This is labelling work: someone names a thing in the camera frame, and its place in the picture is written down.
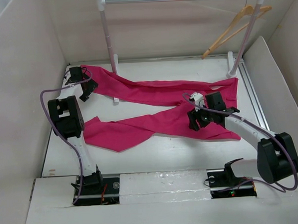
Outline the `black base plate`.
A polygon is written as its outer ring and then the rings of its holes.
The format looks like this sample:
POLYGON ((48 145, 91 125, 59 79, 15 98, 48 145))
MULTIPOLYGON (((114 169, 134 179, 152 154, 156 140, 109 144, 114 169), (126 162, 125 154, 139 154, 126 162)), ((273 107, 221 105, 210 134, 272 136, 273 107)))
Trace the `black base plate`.
POLYGON ((99 190, 83 189, 74 206, 114 205, 120 203, 120 176, 103 178, 99 190))
POLYGON ((208 170, 204 186, 210 189, 212 199, 237 198, 237 197, 256 197, 256 189, 252 181, 244 183, 247 177, 229 178, 223 169, 208 170))

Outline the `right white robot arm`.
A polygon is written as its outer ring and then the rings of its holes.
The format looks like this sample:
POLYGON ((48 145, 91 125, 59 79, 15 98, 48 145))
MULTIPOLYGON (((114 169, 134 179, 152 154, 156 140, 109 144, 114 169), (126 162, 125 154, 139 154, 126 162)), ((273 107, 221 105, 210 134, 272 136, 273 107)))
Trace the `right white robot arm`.
POLYGON ((258 177, 268 184, 293 176, 298 185, 298 155, 292 137, 259 127, 238 115, 236 107, 228 107, 220 92, 203 96, 201 93, 184 94, 184 99, 193 105, 187 113, 189 128, 199 131, 214 123, 237 134, 257 151, 254 169, 258 177))

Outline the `white clothes rack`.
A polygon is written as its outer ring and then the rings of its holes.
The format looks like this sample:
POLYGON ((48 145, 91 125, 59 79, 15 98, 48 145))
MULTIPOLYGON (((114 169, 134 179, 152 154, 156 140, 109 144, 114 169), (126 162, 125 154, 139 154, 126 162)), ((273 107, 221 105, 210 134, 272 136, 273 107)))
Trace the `white clothes rack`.
MULTIPOLYGON (((113 47, 111 45, 111 39, 110 34, 107 26, 107 19, 105 16, 105 6, 111 5, 111 4, 127 4, 127 3, 146 3, 146 2, 174 2, 174 1, 203 1, 203 0, 96 0, 97 8, 99 10, 99 14, 101 17, 101 23, 104 30, 104 36, 106 40, 106 46, 108 49, 108 55, 110 58, 110 65, 112 68, 112 72, 117 73, 117 65, 118 65, 118 55, 114 54, 113 47)), ((240 46, 240 49, 238 51, 238 56, 235 60, 233 60, 233 55, 228 55, 228 78, 234 78, 237 75, 237 68, 240 62, 240 59, 244 53, 245 47, 248 43, 248 39, 250 37, 250 34, 252 32, 253 26, 256 21, 256 17, 259 15, 260 7, 264 3, 264 0, 256 0, 256 5, 254 7, 254 10, 251 11, 251 18, 249 21, 249 24, 247 26, 245 35, 243 37, 242 44, 240 46)))

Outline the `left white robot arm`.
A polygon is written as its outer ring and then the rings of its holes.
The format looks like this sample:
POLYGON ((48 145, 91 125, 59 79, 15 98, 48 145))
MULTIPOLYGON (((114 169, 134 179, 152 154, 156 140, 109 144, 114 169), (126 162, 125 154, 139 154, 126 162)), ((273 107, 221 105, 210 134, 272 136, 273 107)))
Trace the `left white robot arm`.
POLYGON ((83 139, 85 123, 78 104, 78 100, 86 102, 98 84, 85 67, 71 67, 69 73, 60 97, 47 102, 49 118, 56 128, 54 133, 76 149, 77 161, 81 162, 80 177, 72 186, 77 190, 100 193, 104 189, 104 180, 97 165, 90 161, 83 139))

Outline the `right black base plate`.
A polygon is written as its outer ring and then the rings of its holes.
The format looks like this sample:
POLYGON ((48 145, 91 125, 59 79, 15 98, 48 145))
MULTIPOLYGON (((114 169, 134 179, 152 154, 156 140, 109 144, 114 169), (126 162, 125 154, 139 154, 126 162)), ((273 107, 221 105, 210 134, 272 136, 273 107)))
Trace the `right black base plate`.
POLYGON ((237 197, 256 197, 256 189, 252 181, 244 183, 247 177, 229 178, 223 169, 208 170, 204 186, 210 189, 212 199, 237 198, 237 197))

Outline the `white foam block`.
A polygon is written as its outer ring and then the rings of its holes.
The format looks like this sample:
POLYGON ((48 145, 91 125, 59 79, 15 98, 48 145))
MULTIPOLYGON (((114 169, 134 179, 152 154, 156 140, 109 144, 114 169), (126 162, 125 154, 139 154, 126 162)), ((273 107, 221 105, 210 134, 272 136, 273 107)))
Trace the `white foam block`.
POLYGON ((171 203, 211 199, 206 170, 132 173, 120 176, 120 204, 171 203))

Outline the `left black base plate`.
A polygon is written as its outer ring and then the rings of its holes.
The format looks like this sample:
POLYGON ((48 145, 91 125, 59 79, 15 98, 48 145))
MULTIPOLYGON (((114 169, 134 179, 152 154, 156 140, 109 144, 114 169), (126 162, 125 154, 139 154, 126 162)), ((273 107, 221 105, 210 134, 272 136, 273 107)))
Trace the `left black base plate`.
POLYGON ((74 206, 114 205, 120 203, 120 176, 103 178, 99 190, 83 189, 74 206))

